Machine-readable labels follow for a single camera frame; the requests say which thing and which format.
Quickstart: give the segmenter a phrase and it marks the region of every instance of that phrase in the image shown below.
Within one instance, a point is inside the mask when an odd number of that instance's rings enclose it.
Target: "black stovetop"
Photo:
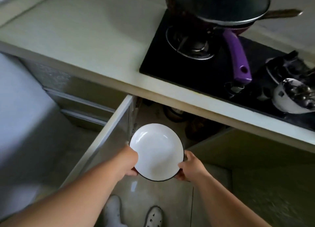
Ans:
[[[166,40],[165,33],[170,25],[170,14],[166,10],[140,67],[140,73],[315,131],[315,112],[285,114],[275,108],[271,100],[261,102],[247,95],[245,90],[250,89],[250,86],[246,86],[242,93],[230,99],[224,88],[224,84],[233,78],[231,59],[226,49],[221,47],[218,54],[208,60],[184,57]],[[262,69],[266,59],[285,54],[243,37],[239,39],[249,62],[252,82],[263,78],[255,74]]]

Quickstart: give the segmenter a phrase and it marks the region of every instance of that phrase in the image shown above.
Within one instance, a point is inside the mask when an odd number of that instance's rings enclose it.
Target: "forearm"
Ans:
[[[210,174],[195,181],[213,227],[270,227]]]
[[[118,171],[115,161],[102,163],[52,196],[10,218],[3,226],[93,227],[119,180]]]

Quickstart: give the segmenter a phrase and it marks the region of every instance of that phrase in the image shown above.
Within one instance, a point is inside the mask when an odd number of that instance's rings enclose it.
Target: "white shoe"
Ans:
[[[128,227],[121,223],[120,209],[120,198],[116,195],[110,196],[103,208],[106,227]]]
[[[146,218],[144,227],[162,227],[163,211],[158,206],[152,206]]]

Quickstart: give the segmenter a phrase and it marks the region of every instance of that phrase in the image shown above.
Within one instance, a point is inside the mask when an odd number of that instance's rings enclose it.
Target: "white plate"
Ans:
[[[179,171],[184,160],[183,145],[176,133],[167,126],[151,123],[140,127],[130,141],[139,159],[136,170],[152,181],[165,181]]]

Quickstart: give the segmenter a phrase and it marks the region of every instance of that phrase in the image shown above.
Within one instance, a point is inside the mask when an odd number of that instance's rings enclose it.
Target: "hand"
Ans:
[[[202,162],[191,151],[185,150],[184,153],[187,156],[187,161],[178,164],[181,170],[175,176],[176,179],[194,183],[201,175],[210,175]]]
[[[138,162],[138,153],[127,144],[112,159],[116,163],[118,179],[121,180],[125,175],[137,176],[138,172],[135,165]]]

